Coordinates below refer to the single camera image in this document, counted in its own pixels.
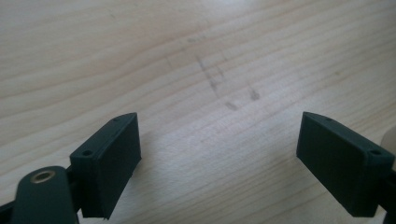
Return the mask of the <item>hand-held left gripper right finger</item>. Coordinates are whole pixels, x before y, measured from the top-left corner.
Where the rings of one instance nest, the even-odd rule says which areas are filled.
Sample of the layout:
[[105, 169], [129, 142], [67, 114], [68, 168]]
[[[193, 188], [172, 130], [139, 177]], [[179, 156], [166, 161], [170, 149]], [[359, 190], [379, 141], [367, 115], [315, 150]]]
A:
[[396, 156], [345, 125], [304, 112], [296, 155], [353, 217], [396, 217]]

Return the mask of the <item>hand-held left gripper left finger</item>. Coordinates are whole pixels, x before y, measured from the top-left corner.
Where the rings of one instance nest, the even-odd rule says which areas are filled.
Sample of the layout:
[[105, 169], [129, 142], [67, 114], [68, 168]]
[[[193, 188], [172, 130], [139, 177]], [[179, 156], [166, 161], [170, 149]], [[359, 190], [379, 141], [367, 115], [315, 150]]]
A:
[[141, 161], [136, 113], [111, 119], [70, 155], [84, 217], [110, 218]]

